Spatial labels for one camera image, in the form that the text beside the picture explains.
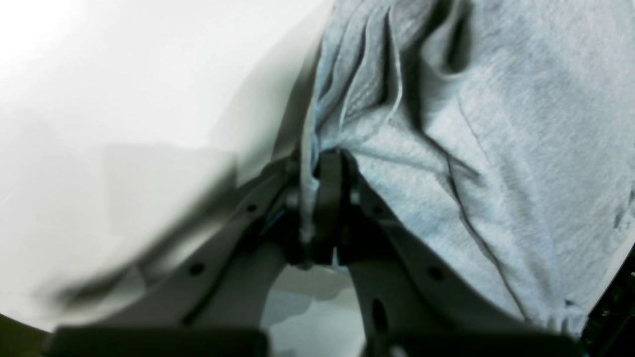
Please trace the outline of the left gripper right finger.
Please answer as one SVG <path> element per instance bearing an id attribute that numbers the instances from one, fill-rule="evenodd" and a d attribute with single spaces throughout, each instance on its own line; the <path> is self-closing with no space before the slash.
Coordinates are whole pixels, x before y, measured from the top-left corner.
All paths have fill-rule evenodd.
<path id="1" fill-rule="evenodd" d="M 472 289 L 372 190 L 353 156 L 320 154 L 315 262 L 347 267 L 363 357 L 578 357 L 574 339 L 513 318 Z"/>

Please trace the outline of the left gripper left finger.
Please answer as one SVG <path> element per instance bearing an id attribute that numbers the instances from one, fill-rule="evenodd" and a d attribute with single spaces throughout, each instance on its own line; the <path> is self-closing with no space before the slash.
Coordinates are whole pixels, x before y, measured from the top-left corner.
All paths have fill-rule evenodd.
<path id="1" fill-rule="evenodd" d="M 267 357 L 268 290 L 297 247 L 299 160 L 241 187 L 229 221 L 144 296 L 95 323 L 57 328 L 50 357 Z"/>

